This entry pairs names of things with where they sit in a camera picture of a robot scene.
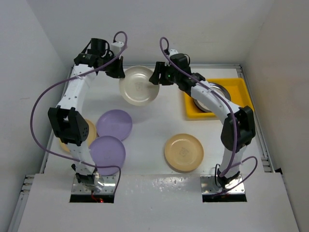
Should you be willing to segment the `cream white plastic plate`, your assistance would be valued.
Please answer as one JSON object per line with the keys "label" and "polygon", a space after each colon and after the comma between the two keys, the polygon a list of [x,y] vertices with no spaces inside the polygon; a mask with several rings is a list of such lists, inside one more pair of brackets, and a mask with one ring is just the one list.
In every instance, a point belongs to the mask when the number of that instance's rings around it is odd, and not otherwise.
{"label": "cream white plastic plate", "polygon": [[146,106],[156,99],[159,85],[149,80],[153,71],[145,66],[132,66],[124,71],[125,78],[119,81],[122,97],[135,106]]}

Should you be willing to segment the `purple plastic plate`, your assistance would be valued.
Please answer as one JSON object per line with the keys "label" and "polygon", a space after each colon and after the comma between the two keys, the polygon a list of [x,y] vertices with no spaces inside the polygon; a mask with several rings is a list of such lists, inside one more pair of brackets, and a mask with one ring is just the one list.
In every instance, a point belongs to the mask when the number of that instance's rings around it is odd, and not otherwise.
{"label": "purple plastic plate", "polygon": [[90,155],[97,166],[123,167],[126,150],[122,141],[113,136],[101,136],[95,139],[90,147]]}
{"label": "purple plastic plate", "polygon": [[133,127],[131,116],[124,110],[113,109],[100,116],[96,123],[97,134],[112,136],[121,141],[126,139]]}

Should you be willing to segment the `yellow plastic plate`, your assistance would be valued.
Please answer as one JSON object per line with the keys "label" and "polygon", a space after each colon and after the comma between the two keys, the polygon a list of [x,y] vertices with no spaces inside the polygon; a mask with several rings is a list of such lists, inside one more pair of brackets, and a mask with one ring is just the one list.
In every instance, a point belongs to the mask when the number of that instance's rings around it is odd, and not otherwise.
{"label": "yellow plastic plate", "polygon": [[169,166],[186,173],[200,166],[204,158],[204,149],[196,137],[180,133],[167,140],[164,155]]}
{"label": "yellow plastic plate", "polygon": [[[87,141],[88,146],[90,146],[92,142],[97,138],[97,129],[92,121],[88,119],[85,119],[85,121],[87,122],[89,126],[89,134],[88,134],[86,141]],[[62,143],[61,140],[59,140],[59,144],[62,150],[64,150],[67,153],[70,153],[70,150],[65,143]]]}

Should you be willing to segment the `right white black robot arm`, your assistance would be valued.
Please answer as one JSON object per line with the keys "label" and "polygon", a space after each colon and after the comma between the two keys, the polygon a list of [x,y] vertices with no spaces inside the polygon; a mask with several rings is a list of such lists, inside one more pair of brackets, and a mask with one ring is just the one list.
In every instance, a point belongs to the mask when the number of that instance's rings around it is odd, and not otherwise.
{"label": "right white black robot arm", "polygon": [[217,93],[199,73],[192,73],[185,54],[165,50],[166,62],[157,62],[150,77],[154,85],[173,85],[189,97],[201,102],[221,121],[222,162],[216,171],[217,184],[224,188],[239,174],[244,151],[255,137],[253,110],[241,107]]}

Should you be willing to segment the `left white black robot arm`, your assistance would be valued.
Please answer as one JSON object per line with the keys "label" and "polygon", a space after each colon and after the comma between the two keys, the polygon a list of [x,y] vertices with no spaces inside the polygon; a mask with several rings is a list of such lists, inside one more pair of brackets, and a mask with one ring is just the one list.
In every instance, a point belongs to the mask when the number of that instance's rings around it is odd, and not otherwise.
{"label": "left white black robot arm", "polygon": [[72,165],[78,183],[87,187],[96,187],[99,174],[95,168],[87,137],[89,125],[82,116],[82,107],[87,91],[98,72],[103,71],[113,78],[123,78],[123,58],[119,53],[125,43],[114,40],[108,43],[103,39],[92,38],[89,44],[74,59],[65,94],[56,107],[48,110],[53,132],[62,143],[66,144],[75,159]]}

